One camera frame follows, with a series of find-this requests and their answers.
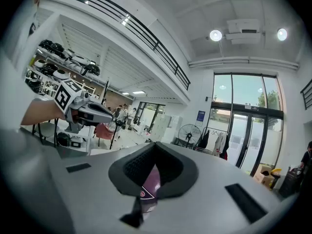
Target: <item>yellow object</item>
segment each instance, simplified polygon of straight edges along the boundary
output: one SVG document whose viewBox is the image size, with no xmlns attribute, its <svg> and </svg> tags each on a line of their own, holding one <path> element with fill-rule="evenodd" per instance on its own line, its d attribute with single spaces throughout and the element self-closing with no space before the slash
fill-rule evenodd
<svg viewBox="0 0 312 234">
<path fill-rule="evenodd" d="M 29 66 L 33 66 L 35 64 L 35 59 L 36 59 L 36 55 L 33 55 L 33 57 L 31 58 L 30 62 L 29 62 Z"/>
<path fill-rule="evenodd" d="M 273 170 L 271 171 L 271 174 L 279 175 L 279 174 L 281 173 L 281 171 L 282 171 L 282 169 L 276 168 L 276 169 L 273 169 Z"/>
</svg>

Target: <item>black slot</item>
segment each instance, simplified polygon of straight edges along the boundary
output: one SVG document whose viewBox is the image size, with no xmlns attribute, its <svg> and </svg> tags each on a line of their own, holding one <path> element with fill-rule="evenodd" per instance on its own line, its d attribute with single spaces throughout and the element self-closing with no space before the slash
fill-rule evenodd
<svg viewBox="0 0 312 234">
<path fill-rule="evenodd" d="M 257 33 L 256 29 L 242 29 L 242 33 Z"/>
<path fill-rule="evenodd" d="M 83 163 L 83 164 L 79 164 L 79 165 L 74 165 L 74 166 L 68 166 L 66 167 L 67 171 L 69 173 L 73 173 L 73 172 L 77 172 L 86 168 L 91 167 L 88 163 Z"/>
<path fill-rule="evenodd" d="M 225 189 L 250 223 L 256 222 L 267 214 L 267 212 L 239 184 L 226 186 Z"/>
</svg>

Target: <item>glass partition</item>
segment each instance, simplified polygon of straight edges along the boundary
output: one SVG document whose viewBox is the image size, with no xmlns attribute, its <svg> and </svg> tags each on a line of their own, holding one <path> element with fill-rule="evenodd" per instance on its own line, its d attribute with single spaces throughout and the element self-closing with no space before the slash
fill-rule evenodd
<svg viewBox="0 0 312 234">
<path fill-rule="evenodd" d="M 280 99 L 275 78 L 264 77 L 264 84 L 267 91 L 268 108 L 280 110 Z"/>
<path fill-rule="evenodd" d="M 227 133 L 230 124 L 230 110 L 211 109 L 207 131 L 210 131 L 206 149 L 213 150 L 220 132 Z"/>
<path fill-rule="evenodd" d="M 232 102 L 232 81 L 231 75 L 214 76 L 214 95 L 215 102 Z"/>
<path fill-rule="evenodd" d="M 270 166 L 275 165 L 282 141 L 282 129 L 283 121 L 281 119 L 269 118 L 267 139 L 260 163 Z"/>
<path fill-rule="evenodd" d="M 261 77 L 233 75 L 233 103 L 265 107 Z"/>
</svg>

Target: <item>sign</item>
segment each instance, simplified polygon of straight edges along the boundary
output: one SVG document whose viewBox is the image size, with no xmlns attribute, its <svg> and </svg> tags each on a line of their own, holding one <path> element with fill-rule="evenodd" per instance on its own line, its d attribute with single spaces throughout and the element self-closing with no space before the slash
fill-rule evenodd
<svg viewBox="0 0 312 234">
<path fill-rule="evenodd" d="M 205 113 L 206 113 L 205 111 L 198 111 L 197 119 L 196 119 L 196 123 L 195 123 L 196 126 L 202 126 L 203 125 Z"/>
<path fill-rule="evenodd" d="M 65 114 L 69 105 L 77 96 L 81 96 L 82 89 L 73 80 L 67 79 L 60 82 L 54 97 L 56 105 Z"/>
<path fill-rule="evenodd" d="M 153 199 L 155 198 L 149 191 L 147 191 L 143 186 L 142 190 L 140 192 L 140 199 L 141 200 L 147 200 L 147 199 Z"/>
</svg>

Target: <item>black vent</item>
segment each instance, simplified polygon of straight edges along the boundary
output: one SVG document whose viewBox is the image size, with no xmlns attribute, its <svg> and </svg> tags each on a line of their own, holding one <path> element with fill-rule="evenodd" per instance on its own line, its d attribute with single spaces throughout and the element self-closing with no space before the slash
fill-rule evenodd
<svg viewBox="0 0 312 234">
<path fill-rule="evenodd" d="M 257 33 L 256 29 L 242 29 L 242 33 Z"/>
</svg>

